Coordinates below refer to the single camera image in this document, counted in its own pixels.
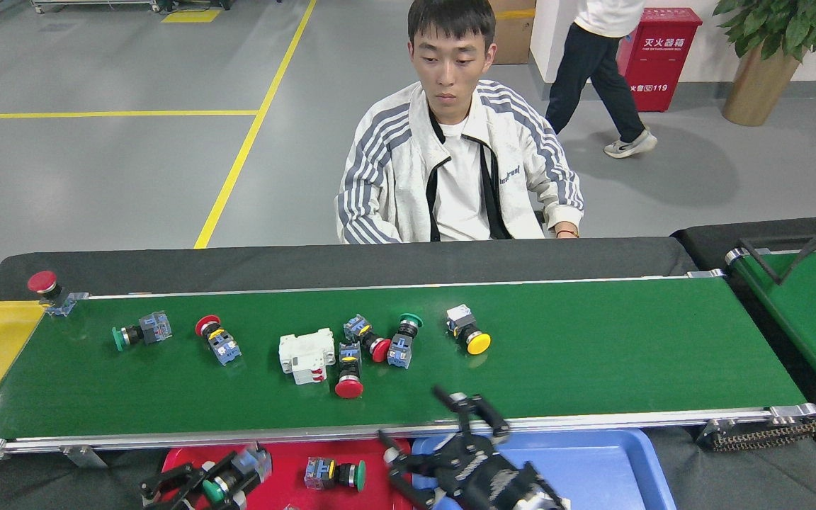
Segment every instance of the striped sleeve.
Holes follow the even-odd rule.
[[[368,113],[354,133],[346,172],[336,195],[339,241],[348,244],[401,242],[395,225],[380,213],[385,167],[392,149],[411,137],[408,103]]]
[[[496,113],[510,113],[515,122],[531,137],[535,154],[543,161],[543,171],[557,188],[560,206],[570,206],[580,212],[584,210],[579,177],[566,161],[556,132],[534,107],[515,91],[495,81],[481,81],[478,87],[483,104]]]

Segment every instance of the drive chain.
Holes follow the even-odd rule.
[[[736,433],[732,436],[715,434],[713,451],[735,452],[738,450],[757,450],[770,446],[783,446],[799,439],[816,436],[816,421],[804,425],[784,426],[780,429],[760,430],[750,433]]]

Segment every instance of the red fire extinguisher box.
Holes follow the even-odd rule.
[[[688,7],[647,8],[641,23],[619,42],[616,62],[638,112],[666,112],[702,21]]]

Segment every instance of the potted plant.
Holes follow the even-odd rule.
[[[735,13],[722,25],[739,56],[722,115],[758,126],[776,106],[807,51],[816,51],[816,0],[719,0],[713,15]]]

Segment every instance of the blue tray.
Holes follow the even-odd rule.
[[[446,436],[415,440],[412,452],[429,454]],[[638,429],[513,433],[497,448],[516,467],[531,461],[575,510],[674,510],[667,479],[650,440]],[[414,486],[435,487],[414,476]],[[443,498],[434,510],[460,510]]]

